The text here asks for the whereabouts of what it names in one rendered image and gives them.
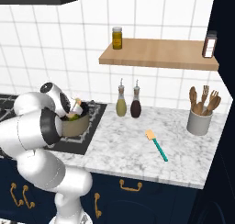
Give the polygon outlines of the yellow jar with grey lid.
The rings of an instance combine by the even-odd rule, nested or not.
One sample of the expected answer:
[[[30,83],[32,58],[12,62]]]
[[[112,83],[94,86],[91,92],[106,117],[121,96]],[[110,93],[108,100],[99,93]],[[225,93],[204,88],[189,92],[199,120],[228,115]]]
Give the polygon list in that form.
[[[112,45],[114,50],[122,49],[122,28],[113,27],[112,28]]]

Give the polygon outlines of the navy cupboard door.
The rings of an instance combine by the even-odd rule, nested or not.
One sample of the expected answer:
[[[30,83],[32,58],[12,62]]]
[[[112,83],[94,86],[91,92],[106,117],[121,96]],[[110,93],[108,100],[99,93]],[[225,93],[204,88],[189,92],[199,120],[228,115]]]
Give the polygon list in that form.
[[[92,173],[92,176],[87,212],[94,224],[188,224],[196,198],[178,198],[170,202],[124,193],[106,185],[105,174]],[[100,195],[100,218],[95,216],[95,193]]]
[[[7,160],[0,159],[0,218],[9,218],[19,222],[20,207],[17,207],[10,195],[10,185],[13,183],[12,170]]]

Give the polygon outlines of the dark vinegar bottle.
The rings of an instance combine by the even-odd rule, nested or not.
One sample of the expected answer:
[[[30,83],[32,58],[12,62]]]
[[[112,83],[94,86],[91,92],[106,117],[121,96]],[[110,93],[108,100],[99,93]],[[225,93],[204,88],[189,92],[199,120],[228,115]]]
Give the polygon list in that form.
[[[141,113],[140,87],[136,85],[134,87],[134,96],[130,107],[130,114],[133,118],[138,118],[140,116],[140,113]]]

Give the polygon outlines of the beige cooking pot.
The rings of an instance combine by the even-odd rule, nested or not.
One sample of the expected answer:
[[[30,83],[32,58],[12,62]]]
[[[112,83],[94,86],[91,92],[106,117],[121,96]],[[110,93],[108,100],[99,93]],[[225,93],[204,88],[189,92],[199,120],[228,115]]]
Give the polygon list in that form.
[[[62,136],[76,137],[83,134],[89,126],[89,106],[82,102],[82,109],[84,110],[80,118],[75,121],[69,121],[67,114],[62,118]]]

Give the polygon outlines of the tall navy cabinet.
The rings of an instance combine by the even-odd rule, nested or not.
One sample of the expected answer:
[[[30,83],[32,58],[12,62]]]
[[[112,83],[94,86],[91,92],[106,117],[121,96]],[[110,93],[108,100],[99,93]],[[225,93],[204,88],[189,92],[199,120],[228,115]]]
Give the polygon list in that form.
[[[208,27],[218,33],[218,73],[233,102],[192,224],[235,224],[235,0],[214,0]]]

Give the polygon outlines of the navy drawer front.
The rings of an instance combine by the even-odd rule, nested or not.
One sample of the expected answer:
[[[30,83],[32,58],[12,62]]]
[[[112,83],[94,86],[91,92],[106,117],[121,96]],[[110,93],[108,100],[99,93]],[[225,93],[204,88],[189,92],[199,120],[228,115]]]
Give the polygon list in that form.
[[[137,183],[142,182],[142,188],[139,192],[129,192],[129,191],[122,190],[119,187],[120,179],[123,179],[125,181],[124,186],[127,186],[127,187],[136,188]],[[149,181],[136,180],[136,179],[118,177],[118,176],[112,176],[112,175],[105,175],[104,183],[124,193],[141,195],[141,196],[150,197],[150,198],[159,198],[163,200],[168,200],[170,202],[178,198],[187,199],[188,197],[190,197],[192,199],[195,199],[196,193],[197,193],[197,190],[194,188],[183,187],[179,185],[154,183],[154,182],[149,182]]]

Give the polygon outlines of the wooden fork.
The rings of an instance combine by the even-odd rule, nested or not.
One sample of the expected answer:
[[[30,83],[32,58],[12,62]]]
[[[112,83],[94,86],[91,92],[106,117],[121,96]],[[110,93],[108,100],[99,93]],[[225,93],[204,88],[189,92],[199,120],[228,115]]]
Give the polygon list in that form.
[[[213,90],[210,94],[209,101],[216,103],[218,101],[218,91]]]

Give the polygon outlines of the black hob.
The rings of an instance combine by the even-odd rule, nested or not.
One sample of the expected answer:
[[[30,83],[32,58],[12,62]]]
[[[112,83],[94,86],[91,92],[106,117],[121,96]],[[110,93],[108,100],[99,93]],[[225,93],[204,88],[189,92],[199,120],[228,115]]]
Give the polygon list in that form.
[[[0,94],[0,122],[13,118],[16,115],[13,109],[16,98],[16,95]],[[101,117],[106,110],[106,104],[96,103],[94,101],[89,102],[88,106],[88,129],[82,135],[72,138],[62,138],[53,148],[45,147],[45,150],[85,155]]]

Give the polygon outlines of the wooden wall shelf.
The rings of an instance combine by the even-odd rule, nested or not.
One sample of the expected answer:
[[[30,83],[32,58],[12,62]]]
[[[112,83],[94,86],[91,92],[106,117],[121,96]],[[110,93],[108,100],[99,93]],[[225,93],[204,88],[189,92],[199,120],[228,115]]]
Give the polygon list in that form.
[[[122,49],[112,45],[99,58],[100,64],[217,71],[215,58],[202,56],[203,41],[174,39],[123,39]]]

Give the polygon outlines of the wooden spoon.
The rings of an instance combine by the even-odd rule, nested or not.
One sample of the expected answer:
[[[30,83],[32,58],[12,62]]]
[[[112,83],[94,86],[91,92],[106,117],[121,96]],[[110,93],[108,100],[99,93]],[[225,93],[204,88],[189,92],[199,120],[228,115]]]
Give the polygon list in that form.
[[[196,89],[192,86],[189,91],[189,99],[191,103],[191,109],[194,109],[194,106],[196,104],[196,99],[197,99],[197,93]]]
[[[214,97],[208,104],[207,109],[202,113],[203,116],[208,116],[214,109],[216,109],[218,107],[218,105],[220,104],[221,101],[221,97],[220,96],[216,96]]]

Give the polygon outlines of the grey utensil holder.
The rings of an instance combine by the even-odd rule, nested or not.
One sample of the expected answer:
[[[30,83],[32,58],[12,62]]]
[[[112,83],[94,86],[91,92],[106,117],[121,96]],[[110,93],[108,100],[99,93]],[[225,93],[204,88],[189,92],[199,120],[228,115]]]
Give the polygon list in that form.
[[[204,136],[207,134],[213,114],[200,116],[190,110],[186,129],[193,135]]]

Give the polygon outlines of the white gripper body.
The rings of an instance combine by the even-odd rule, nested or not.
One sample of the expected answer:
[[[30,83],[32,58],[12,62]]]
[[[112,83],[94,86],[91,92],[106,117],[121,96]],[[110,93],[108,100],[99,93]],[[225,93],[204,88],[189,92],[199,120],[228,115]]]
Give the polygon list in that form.
[[[79,104],[76,104],[73,109],[67,114],[68,118],[73,118],[75,115],[81,116],[83,113],[83,109]]]

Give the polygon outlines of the wooden slotted spatula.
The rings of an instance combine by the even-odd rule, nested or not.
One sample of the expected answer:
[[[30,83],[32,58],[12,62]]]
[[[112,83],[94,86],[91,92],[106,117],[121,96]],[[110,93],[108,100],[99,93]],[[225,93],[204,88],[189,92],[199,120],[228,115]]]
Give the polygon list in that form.
[[[208,92],[209,92],[209,85],[204,85],[204,86],[203,86],[203,93],[202,93],[202,96],[201,96],[201,103],[202,103],[202,106],[205,104],[205,101],[206,101],[206,99],[207,99]]]

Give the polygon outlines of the olive oil bottle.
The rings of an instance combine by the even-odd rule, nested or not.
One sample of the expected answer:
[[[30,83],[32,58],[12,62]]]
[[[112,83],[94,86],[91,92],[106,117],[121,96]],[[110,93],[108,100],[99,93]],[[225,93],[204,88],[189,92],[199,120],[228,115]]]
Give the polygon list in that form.
[[[118,99],[116,103],[116,111],[119,117],[124,117],[127,112],[127,105],[124,97],[124,85],[118,86]]]

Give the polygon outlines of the brown spice shaker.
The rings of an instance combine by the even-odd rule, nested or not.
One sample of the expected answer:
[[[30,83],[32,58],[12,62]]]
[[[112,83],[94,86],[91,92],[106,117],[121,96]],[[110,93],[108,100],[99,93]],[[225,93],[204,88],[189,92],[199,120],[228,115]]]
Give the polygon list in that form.
[[[210,30],[207,32],[204,46],[202,49],[202,56],[204,58],[212,58],[214,55],[214,50],[217,44],[217,31],[216,30]]]

